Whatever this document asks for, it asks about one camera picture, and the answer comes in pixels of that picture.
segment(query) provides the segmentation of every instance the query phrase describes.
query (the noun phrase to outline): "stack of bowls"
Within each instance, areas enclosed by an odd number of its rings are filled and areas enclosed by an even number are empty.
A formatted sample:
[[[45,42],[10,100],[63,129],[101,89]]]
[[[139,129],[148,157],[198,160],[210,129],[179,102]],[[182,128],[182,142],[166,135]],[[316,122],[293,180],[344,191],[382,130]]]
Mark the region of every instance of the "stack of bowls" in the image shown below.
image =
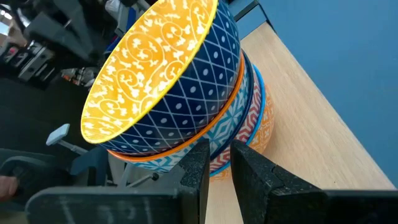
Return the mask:
[[[254,100],[255,102],[259,101],[259,103],[252,103],[250,108],[250,112],[252,111],[252,113],[249,113],[247,116],[245,125],[239,130],[235,139],[245,142],[246,145],[250,146],[252,149],[259,153],[263,153],[274,129],[274,105],[260,71],[255,65],[253,65],[253,68],[254,77],[257,78],[259,84],[258,91],[256,91],[256,81],[254,83],[254,96],[257,95]],[[231,165],[230,158],[231,152],[229,147],[227,147],[220,155],[210,162],[210,176],[214,177],[212,180],[223,180],[230,175],[230,170],[226,170]]]
[[[216,159],[240,130],[255,132],[260,86],[223,1],[158,1],[103,65],[81,133],[135,166],[168,172],[198,141],[209,139]]]

